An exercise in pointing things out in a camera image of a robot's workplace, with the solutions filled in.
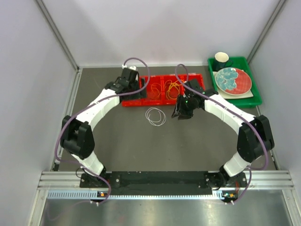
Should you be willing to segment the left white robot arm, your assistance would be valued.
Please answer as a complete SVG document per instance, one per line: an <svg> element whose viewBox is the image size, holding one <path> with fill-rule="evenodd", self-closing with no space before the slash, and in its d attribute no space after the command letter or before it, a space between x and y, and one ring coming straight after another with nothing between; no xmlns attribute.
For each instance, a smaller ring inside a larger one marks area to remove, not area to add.
<svg viewBox="0 0 301 226"><path fill-rule="evenodd" d="M121 75L109 82L99 96L76 116L65 116L62 121L60 146L73 156L91 175L90 181L95 186L106 183L106 168L95 154L93 130L100 120L122 101L137 100L146 97L145 79L139 79L135 66L122 66Z"/></svg>

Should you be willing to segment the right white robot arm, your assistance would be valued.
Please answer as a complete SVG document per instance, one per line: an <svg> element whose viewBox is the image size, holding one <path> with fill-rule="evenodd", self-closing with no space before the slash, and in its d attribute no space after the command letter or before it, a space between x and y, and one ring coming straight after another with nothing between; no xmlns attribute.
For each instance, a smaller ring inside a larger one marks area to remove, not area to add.
<svg viewBox="0 0 301 226"><path fill-rule="evenodd" d="M209 178L208 185L219 189L231 186L237 175L274 148L275 143L266 116L254 116L225 100L214 89L204 90L196 79L184 84L184 94L178 95L173 118L190 119L195 109L202 109L219 118L238 135L237 151L223 164L217 175Z"/></svg>

